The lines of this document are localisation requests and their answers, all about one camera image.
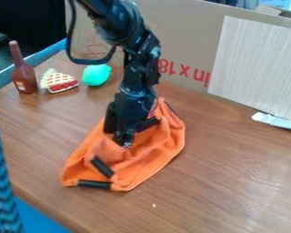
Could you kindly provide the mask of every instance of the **orange bag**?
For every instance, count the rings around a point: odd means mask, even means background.
[[[137,133],[130,148],[104,133],[104,119],[66,160],[60,176],[66,187],[129,191],[162,169],[185,146],[185,124],[163,98],[153,116],[159,124]]]

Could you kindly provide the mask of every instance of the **green ball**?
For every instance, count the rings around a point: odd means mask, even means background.
[[[99,86],[109,78],[112,68],[106,64],[88,66],[84,69],[82,80],[88,86]]]

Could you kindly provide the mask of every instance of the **wooden board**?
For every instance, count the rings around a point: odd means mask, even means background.
[[[36,74],[50,67],[75,77],[84,69],[65,52]],[[105,115],[116,87],[110,79],[54,95],[0,90],[1,138],[21,199],[76,233],[291,233],[291,131],[179,86],[157,87],[186,123],[186,147],[162,171],[128,193],[62,187],[65,156]]]
[[[291,29],[227,16],[208,92],[291,119]]]

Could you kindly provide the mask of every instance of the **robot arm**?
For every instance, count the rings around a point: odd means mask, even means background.
[[[135,133],[157,124],[148,118],[156,94],[152,86],[158,84],[158,59],[160,43],[144,20],[135,4],[121,0],[76,0],[95,22],[97,32],[113,48],[104,59],[86,60],[71,56],[71,40],[75,28],[76,10],[74,0],[72,22],[67,37],[66,51],[72,62],[84,65],[107,63],[117,46],[125,53],[124,76],[105,117],[105,132],[114,134],[114,141],[129,147]]]

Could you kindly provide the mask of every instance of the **toy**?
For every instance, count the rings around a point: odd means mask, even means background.
[[[54,69],[47,70],[40,82],[40,87],[47,89],[50,93],[58,93],[78,86],[75,77],[57,73]]]
[[[100,86],[109,78],[112,68],[108,65],[88,66],[83,71],[82,80],[88,86]]]

